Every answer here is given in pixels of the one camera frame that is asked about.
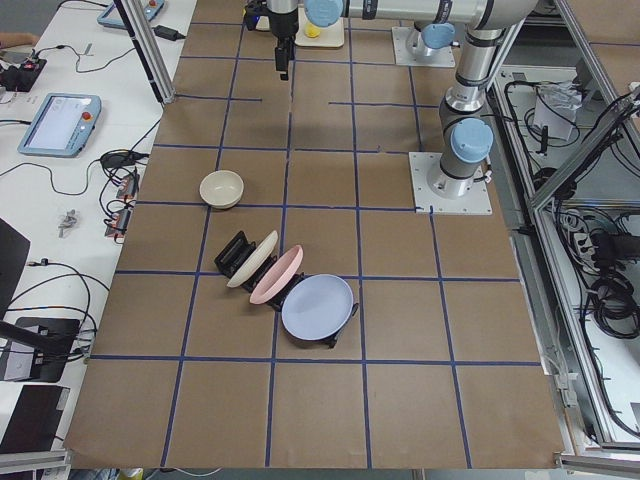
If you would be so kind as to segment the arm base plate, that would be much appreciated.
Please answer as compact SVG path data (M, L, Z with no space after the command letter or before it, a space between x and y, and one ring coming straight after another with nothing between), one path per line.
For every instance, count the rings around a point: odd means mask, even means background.
M415 211L434 215L491 215L487 184L475 182L482 169L477 167L469 179L452 179L441 170L440 158L439 152L409 153Z
M455 58L450 45L432 49L427 47L421 33L414 27L393 27L392 40L395 63L400 66L454 68Z

